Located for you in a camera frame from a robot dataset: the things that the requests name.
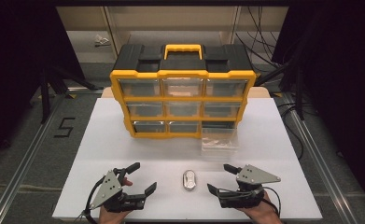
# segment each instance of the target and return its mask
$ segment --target hand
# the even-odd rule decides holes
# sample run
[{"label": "hand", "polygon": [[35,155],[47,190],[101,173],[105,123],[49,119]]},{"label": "hand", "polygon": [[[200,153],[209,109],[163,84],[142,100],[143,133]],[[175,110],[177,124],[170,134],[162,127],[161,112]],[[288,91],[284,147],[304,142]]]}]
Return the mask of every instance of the hand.
[{"label": "hand", "polygon": [[[266,191],[264,191],[264,199],[270,201],[269,195]],[[282,223],[274,209],[269,204],[264,202],[260,202],[260,204],[256,207],[237,208],[237,210],[244,212],[247,216],[259,224]]]},{"label": "hand", "polygon": [[[124,177],[123,185],[131,186],[132,184],[133,184],[133,182],[129,181],[127,179],[127,177]],[[120,224],[121,221],[123,221],[123,219],[131,212],[132,211],[112,213],[112,212],[106,211],[106,209],[103,206],[101,206],[99,223],[100,224]]]}]

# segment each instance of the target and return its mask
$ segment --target tabletop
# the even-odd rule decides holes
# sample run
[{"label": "tabletop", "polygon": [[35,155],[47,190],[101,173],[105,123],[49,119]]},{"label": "tabletop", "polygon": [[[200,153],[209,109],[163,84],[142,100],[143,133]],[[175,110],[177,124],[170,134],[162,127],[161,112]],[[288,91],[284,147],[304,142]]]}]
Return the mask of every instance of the tabletop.
[{"label": "tabletop", "polygon": [[[281,182],[265,184],[273,188],[282,203],[284,220],[317,220],[322,216],[305,179],[287,132],[271,98],[248,100],[243,120],[238,125],[239,148],[229,158],[213,160],[201,153],[201,140],[194,138],[136,139],[123,125],[123,114],[115,99],[100,98],[53,217],[74,220],[84,209],[89,193],[109,169],[125,168],[139,161],[141,168],[130,175],[128,194],[140,194],[157,182],[144,210],[134,211],[126,221],[246,221],[231,208],[221,208],[218,198],[209,193],[207,183],[217,188],[237,189],[235,175],[223,164],[236,167],[254,165],[281,177]],[[193,170],[197,186],[186,191],[182,175]],[[272,202],[276,196],[269,192]],[[91,212],[98,217],[99,209]]]}]

